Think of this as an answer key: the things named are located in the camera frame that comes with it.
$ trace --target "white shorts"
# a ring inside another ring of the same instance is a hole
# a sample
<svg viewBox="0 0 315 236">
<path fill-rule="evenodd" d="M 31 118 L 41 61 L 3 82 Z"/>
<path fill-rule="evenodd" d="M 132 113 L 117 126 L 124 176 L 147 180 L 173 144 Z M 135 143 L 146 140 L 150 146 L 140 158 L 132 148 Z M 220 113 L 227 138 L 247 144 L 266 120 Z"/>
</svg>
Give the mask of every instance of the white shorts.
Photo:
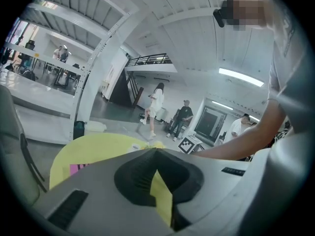
<svg viewBox="0 0 315 236">
<path fill-rule="evenodd" d="M 150 118 L 151 117 L 155 118 L 157 116 L 157 112 L 158 111 L 155 108 L 152 108 L 152 107 L 150 107 L 149 109 L 150 109 L 150 114 L 149 114 Z"/>
</svg>

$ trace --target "white sneaker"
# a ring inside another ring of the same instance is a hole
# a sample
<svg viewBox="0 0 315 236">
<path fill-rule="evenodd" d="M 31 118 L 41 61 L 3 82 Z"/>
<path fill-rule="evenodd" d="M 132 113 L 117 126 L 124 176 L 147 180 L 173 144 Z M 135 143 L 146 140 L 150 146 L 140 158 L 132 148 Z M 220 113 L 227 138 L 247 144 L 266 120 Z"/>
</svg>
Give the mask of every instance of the white sneaker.
<svg viewBox="0 0 315 236">
<path fill-rule="evenodd" d="M 143 125 L 147 124 L 147 120 L 144 120 L 144 119 L 141 119 L 140 122 L 141 122 Z"/>
<path fill-rule="evenodd" d="M 150 134 L 150 139 L 153 139 L 153 137 L 157 136 L 155 133 Z"/>
</svg>

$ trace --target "fluorescent light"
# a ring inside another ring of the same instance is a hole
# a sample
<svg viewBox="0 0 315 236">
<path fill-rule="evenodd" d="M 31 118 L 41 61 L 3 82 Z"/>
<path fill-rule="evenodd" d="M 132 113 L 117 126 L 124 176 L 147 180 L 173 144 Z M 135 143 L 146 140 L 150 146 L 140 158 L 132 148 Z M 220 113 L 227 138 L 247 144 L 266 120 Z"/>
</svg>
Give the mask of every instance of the fluorescent light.
<svg viewBox="0 0 315 236">
<path fill-rule="evenodd" d="M 260 119 L 257 119 L 257 118 L 254 117 L 254 116 L 250 116 L 250 118 L 251 118 L 251 119 L 254 119 L 254 120 L 256 120 L 256 121 L 260 121 Z"/>
<path fill-rule="evenodd" d="M 264 84 L 262 81 L 254 79 L 254 78 L 247 76 L 245 74 L 234 72 L 234 71 L 223 69 L 223 68 L 219 69 L 219 73 L 224 74 L 224 75 L 228 75 L 228 76 L 231 76 L 231 77 L 243 80 L 243 81 L 247 81 L 247 82 L 252 83 L 258 87 L 261 87 Z"/>
<path fill-rule="evenodd" d="M 225 108 L 228 108 L 229 110 L 233 110 L 232 108 L 230 108 L 230 107 L 228 107 L 228 106 L 225 106 L 225 105 L 223 105 L 223 104 L 220 104 L 220 103 L 218 103 L 218 102 L 213 101 L 212 103 L 217 104 L 217 105 L 220 105 L 220 106 L 225 107 Z"/>
</svg>

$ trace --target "doorway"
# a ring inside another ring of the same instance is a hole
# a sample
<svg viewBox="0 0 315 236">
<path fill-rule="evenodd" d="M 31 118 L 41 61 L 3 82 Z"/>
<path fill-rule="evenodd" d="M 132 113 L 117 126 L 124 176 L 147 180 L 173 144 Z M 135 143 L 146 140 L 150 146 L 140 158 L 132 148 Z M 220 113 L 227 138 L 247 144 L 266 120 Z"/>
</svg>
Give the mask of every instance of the doorway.
<svg viewBox="0 0 315 236">
<path fill-rule="evenodd" d="M 226 113 L 205 106 L 195 131 L 198 135 L 214 142 L 221 131 L 225 118 Z"/>
</svg>

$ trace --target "woman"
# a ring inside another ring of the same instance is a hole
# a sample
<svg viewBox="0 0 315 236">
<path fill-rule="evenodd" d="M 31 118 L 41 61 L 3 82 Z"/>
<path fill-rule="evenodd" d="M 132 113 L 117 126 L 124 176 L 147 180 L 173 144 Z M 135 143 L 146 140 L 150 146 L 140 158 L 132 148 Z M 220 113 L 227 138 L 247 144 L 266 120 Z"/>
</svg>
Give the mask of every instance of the woman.
<svg viewBox="0 0 315 236">
<path fill-rule="evenodd" d="M 150 116 L 150 138 L 156 136 L 154 133 L 154 118 L 157 112 L 161 109 L 164 101 L 164 84 L 159 83 L 157 88 L 154 90 L 154 94 L 150 95 L 151 106 L 147 108 L 144 112 L 144 119 L 140 120 L 144 125 L 147 124 L 148 115 Z"/>
</svg>

